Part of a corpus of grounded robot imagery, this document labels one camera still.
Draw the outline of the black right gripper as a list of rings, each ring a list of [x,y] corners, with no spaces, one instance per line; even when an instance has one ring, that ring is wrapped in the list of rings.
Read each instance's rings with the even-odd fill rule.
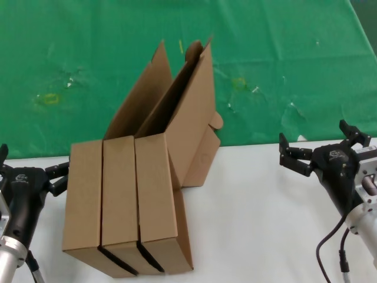
[[[362,203],[355,190],[359,159],[356,152],[347,146],[357,143],[369,146],[370,135],[349,125],[344,119],[340,120],[339,128],[345,136],[340,144],[321,146],[314,151],[290,147],[285,135],[279,133],[279,164],[306,177],[314,171],[338,212],[344,216]]]

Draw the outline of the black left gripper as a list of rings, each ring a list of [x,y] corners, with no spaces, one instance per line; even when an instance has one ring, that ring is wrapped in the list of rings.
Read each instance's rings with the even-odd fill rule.
[[[29,245],[37,227],[39,215],[49,192],[57,197],[67,190],[70,163],[65,162],[46,168],[11,167],[4,162],[8,156],[7,144],[0,148],[0,170],[5,178],[5,199],[9,201],[10,220],[4,232]]]

